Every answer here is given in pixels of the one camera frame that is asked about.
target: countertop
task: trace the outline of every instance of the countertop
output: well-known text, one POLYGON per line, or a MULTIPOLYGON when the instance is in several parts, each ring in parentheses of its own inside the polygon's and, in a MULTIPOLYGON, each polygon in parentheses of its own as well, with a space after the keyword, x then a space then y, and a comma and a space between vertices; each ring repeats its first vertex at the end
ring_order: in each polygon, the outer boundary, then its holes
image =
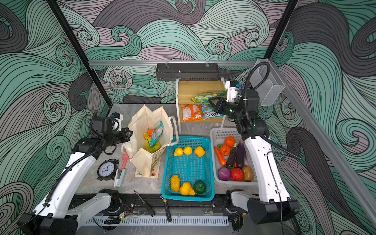
MULTIPOLYGON (((128 104, 118 104, 114 105, 111 109, 111 112, 118 112, 120 114, 124 115, 123 123, 127 126, 129 121, 131 120, 131 117, 137 113, 137 111, 142 107, 143 105, 128 105, 128 104)), ((171 116, 176 116, 176 105, 175 104, 167 104, 167 105, 146 105, 148 106, 152 111, 163 106, 166 113, 171 116)), ((201 136, 210 138, 210 130, 214 127, 217 127, 216 123, 182 123, 182 136, 201 136)), ((224 127, 235 127, 232 122, 229 122, 226 120, 224 127)), ((107 152, 111 152, 113 147, 108 147, 107 152)), ((83 181, 81 182, 80 186, 78 187, 76 194, 92 194, 92 193, 98 193, 98 191, 108 188, 108 189, 116 189, 119 191, 119 193, 129 193, 133 194, 136 190, 140 194, 145 193, 161 193, 162 189, 162 180, 163 180, 163 172, 165 168, 165 160, 166 160, 166 150, 161 156, 161 164, 159 169, 159 177, 157 179, 152 178, 142 178, 142 177, 135 177, 135 166, 128 161, 126 165, 127 173, 124 179, 123 186, 121 188, 114 188, 113 180, 108 181, 99 181, 98 175, 97 175, 97 169, 100 164, 102 164, 104 161, 115 158, 119 159, 120 166, 123 163, 123 160, 121 159, 122 153, 120 151, 121 144, 118 144, 117 150, 113 155, 106 155, 102 153, 97 161, 95 161, 94 165, 89 169, 87 174, 85 175, 83 181)), ((224 194, 226 193, 226 190, 231 189, 243 189, 246 193, 249 194, 258 194, 258 187, 256 186, 232 186, 227 184, 221 184, 217 181, 214 181, 214 189, 216 194, 224 194)))

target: eggplant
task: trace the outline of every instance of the eggplant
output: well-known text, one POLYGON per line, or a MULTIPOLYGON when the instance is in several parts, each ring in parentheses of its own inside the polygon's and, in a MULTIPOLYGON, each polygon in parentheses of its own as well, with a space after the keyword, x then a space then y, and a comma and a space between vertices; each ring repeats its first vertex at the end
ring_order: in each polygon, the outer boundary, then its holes
POLYGON ((238 144, 238 151, 236 153, 236 167, 243 169, 244 158, 246 156, 246 146, 244 141, 240 141, 238 144))
POLYGON ((230 155, 229 155, 229 158, 227 159, 226 165, 233 167, 235 164, 235 158, 236 158, 236 148, 232 147, 230 150, 230 155))

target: orange chip bag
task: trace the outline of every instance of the orange chip bag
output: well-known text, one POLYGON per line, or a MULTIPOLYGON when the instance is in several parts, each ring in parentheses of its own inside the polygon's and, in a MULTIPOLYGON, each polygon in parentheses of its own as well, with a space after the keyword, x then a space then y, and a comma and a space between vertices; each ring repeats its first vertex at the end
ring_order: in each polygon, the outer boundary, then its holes
POLYGON ((184 121, 203 120, 202 111, 199 104, 182 105, 184 121))

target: clock face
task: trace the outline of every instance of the clock face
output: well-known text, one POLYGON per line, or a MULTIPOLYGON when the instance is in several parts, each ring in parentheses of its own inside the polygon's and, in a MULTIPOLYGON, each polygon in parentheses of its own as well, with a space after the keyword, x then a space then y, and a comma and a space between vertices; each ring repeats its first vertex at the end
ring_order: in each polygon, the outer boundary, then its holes
POLYGON ((109 176, 113 173, 115 165, 112 162, 106 162, 99 167, 99 175, 101 177, 109 176))

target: cable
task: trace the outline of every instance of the cable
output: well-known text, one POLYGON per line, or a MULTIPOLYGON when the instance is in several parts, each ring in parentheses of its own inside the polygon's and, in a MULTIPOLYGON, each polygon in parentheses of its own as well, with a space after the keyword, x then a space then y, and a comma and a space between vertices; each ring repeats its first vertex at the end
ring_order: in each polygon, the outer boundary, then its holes
MULTIPOLYGON (((267 67, 267 70, 266 70, 266 74, 265 74, 265 77, 262 79, 262 81, 257 84, 254 88, 252 88, 253 90, 255 90, 256 88, 258 88, 265 80, 266 78, 269 76, 269 73, 270 73, 270 65, 268 62, 261 62, 261 63, 258 63, 256 64, 253 69, 251 70, 251 72, 248 74, 247 78, 246 78, 246 83, 245 83, 245 88, 247 89, 248 88, 248 85, 249 85, 249 79, 251 78, 251 75, 256 71, 256 69, 262 65, 266 65, 267 67)), ((290 152, 288 149, 285 149, 283 148, 282 146, 278 145, 277 143, 274 143, 273 141, 271 141, 270 139, 266 138, 263 134, 261 134, 257 128, 256 128, 256 125, 252 122, 251 120, 251 117, 249 116, 249 113, 248 113, 248 92, 245 91, 244 92, 244 108, 245 108, 245 115, 246 115, 246 118, 247 118, 247 121, 251 124, 253 130, 257 133, 257 135, 259 135, 263 140, 265 140, 266 142, 268 142, 270 145, 274 146, 275 148, 277 149, 280 149, 288 154, 290 154, 291 156, 295 157, 295 158, 299 158, 297 155, 293 154, 292 152, 290 152)))
POLYGON ((98 225, 101 229, 103 229, 104 231, 107 231, 107 229, 104 229, 102 226, 100 226, 100 225, 95 221, 94 216, 93 216, 93 220, 94 220, 94 223, 95 223, 96 225, 98 225))
POLYGON ((123 205, 126 206, 126 207, 128 208, 128 213, 129 213, 129 211, 130 211, 129 206, 128 206, 127 204, 123 204, 123 205))
POLYGON ((105 224, 111 225, 111 224, 120 224, 121 219, 119 217, 113 217, 109 216, 107 217, 109 220, 105 220, 105 224))
MULTIPOLYGON (((285 156, 290 156, 290 155, 283 154, 283 153, 279 153, 279 152, 276 152, 276 151, 269 151, 268 153, 278 153, 278 154, 282 154, 282 155, 285 155, 285 156)), ((294 157, 294 156, 290 156, 290 157, 295 158, 295 159, 297 159, 297 160, 301 160, 301 159, 302 159, 301 157, 298 157, 298 158, 296 158, 296 157, 294 157)))
POLYGON ((22 226, 26 225, 27 223, 29 223, 30 221, 32 221, 33 219, 35 219, 35 217, 37 217, 43 210, 44 208, 46 208, 46 206, 44 206, 40 212, 38 212, 38 214, 36 214, 34 217, 31 217, 31 219, 29 219, 26 223, 24 223, 23 225, 21 226, 18 226, 17 228, 13 229, 10 233, 8 233, 8 235, 11 235, 14 231, 16 231, 17 229, 21 228, 22 226))
POLYGON ((94 150, 93 152, 91 153, 87 153, 85 154, 83 157, 80 157, 79 159, 77 159, 75 162, 73 162, 71 165, 69 165, 68 167, 65 168, 65 170, 63 171, 63 173, 61 173, 61 175, 56 179, 56 181, 53 183, 49 193, 47 194, 47 197, 46 197, 46 200, 44 201, 44 206, 47 206, 48 202, 51 201, 51 198, 52 198, 52 194, 53 192, 55 191, 56 187, 59 185, 60 181, 63 179, 63 177, 76 165, 78 164, 80 161, 84 160, 85 158, 95 154, 95 153, 98 153, 98 152, 102 152, 103 149, 106 148, 106 140, 100 136, 98 133, 96 133, 93 129, 93 124, 90 123, 90 129, 91 129, 91 134, 97 138, 99 138, 101 141, 102 141, 102 145, 97 149, 97 150, 94 150))
POLYGON ((279 192, 279 188, 278 188, 278 184, 277 184, 276 178, 274 178, 273 171, 271 170, 271 166, 270 166, 270 162, 269 162, 269 156, 268 156, 268 154, 269 154, 270 152, 268 152, 268 153, 266 154, 266 158, 268 159, 269 169, 270 169, 271 175, 273 176, 274 183, 276 184, 277 192, 278 192, 278 196, 279 196, 279 202, 281 203, 281 229, 282 229, 282 234, 285 235, 285 231, 283 230, 283 223, 282 223, 282 215, 283 215, 283 214, 282 214, 282 198, 281 198, 281 193, 279 192))

